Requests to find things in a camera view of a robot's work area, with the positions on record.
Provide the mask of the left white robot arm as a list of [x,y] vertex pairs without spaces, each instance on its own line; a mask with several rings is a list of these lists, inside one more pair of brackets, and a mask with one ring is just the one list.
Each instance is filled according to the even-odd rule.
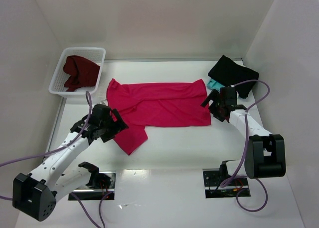
[[116,109],[95,105],[72,126],[51,156],[28,174],[20,173],[15,177],[12,206],[41,222],[51,215],[57,202],[73,190],[98,186],[104,178],[97,166],[82,162],[70,171],[67,168],[95,140],[106,143],[127,128]]

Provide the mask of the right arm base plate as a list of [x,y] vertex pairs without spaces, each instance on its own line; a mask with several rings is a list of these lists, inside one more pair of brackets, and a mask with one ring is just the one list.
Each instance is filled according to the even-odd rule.
[[223,178],[219,169],[204,169],[203,181],[207,199],[235,198],[239,192],[239,197],[251,196],[246,178],[234,179],[228,186],[222,188],[220,184]]

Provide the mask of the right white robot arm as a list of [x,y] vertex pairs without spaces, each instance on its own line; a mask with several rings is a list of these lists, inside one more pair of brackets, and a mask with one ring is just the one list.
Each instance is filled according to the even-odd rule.
[[240,160],[224,161],[221,168],[225,179],[220,186],[229,185],[234,179],[276,178],[286,174],[285,141],[283,136],[263,128],[250,114],[250,107],[237,103],[234,87],[212,90],[202,103],[217,120],[233,125],[245,138]]

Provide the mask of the pink t shirt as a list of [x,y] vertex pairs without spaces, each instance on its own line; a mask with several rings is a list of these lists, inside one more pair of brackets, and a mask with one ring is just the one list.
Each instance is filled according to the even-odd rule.
[[140,84],[120,84],[112,79],[106,90],[108,105],[119,112],[128,126],[114,140],[130,155],[148,139],[146,127],[210,126],[211,115],[201,106],[206,97],[201,79]]

